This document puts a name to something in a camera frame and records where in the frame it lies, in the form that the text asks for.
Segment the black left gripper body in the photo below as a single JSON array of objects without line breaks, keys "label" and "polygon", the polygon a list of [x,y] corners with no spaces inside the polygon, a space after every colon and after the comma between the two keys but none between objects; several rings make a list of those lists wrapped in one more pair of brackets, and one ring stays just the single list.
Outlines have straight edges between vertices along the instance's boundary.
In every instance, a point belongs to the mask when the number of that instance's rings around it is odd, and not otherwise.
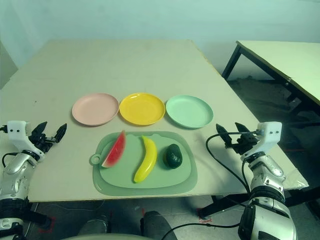
[{"label": "black left gripper body", "polygon": [[47,153],[54,143],[57,142],[56,137],[46,137],[44,133],[32,134],[28,137],[31,143],[43,153]]}]

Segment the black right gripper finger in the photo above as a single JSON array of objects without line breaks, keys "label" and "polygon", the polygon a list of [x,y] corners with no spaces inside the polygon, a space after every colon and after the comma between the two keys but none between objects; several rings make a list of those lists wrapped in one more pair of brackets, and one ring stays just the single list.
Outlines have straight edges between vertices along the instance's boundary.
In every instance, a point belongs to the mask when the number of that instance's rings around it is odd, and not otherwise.
[{"label": "black right gripper finger", "polygon": [[218,123],[215,126],[216,126],[216,131],[218,135],[224,141],[225,148],[226,149],[230,148],[232,146],[232,138],[230,137],[227,130],[223,126],[219,125]]},{"label": "black right gripper finger", "polygon": [[237,131],[240,135],[246,135],[246,134],[250,134],[250,130],[243,124],[236,122],[235,126],[237,128]]}]

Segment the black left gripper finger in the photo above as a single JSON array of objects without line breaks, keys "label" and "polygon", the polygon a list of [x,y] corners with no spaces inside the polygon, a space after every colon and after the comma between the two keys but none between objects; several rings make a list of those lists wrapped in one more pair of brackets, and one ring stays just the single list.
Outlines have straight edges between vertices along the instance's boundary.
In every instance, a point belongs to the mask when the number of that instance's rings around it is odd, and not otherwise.
[{"label": "black left gripper finger", "polygon": [[57,130],[56,135],[55,135],[55,142],[56,143],[59,143],[62,140],[66,131],[67,131],[67,123],[60,126],[59,129]]},{"label": "black left gripper finger", "polygon": [[37,127],[35,127],[31,132],[31,137],[33,139],[44,139],[46,135],[43,133],[47,126],[47,121],[40,123]]}]

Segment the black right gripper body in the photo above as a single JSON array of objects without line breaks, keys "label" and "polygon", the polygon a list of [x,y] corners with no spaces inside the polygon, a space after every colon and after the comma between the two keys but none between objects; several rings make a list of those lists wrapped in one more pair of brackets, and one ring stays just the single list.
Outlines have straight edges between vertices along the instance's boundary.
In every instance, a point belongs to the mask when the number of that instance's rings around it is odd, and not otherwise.
[{"label": "black right gripper body", "polygon": [[237,143],[232,143],[232,138],[226,138],[226,148],[233,149],[237,154],[243,155],[258,143],[258,139],[251,133],[241,134]]}]

